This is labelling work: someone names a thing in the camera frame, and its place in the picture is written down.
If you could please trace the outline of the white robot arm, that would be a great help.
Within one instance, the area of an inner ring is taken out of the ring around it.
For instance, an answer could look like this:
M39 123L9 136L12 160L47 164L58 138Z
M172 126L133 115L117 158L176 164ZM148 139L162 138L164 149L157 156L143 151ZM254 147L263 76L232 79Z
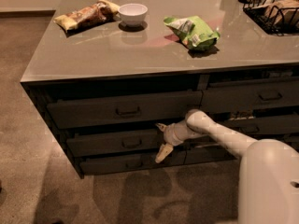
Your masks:
M299 224L299 153L274 139L256 140L192 109L184 120L159 123L164 133L156 162L188 139L207 135L240 159L238 224Z

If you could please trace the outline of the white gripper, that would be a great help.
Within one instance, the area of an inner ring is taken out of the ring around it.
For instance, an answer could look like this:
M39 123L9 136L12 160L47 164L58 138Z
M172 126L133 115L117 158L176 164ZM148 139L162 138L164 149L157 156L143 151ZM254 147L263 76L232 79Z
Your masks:
M187 126L184 123L172 123L168 126L156 123L161 132L164 132L164 141L156 155L155 162L162 162L174 149L187 139Z

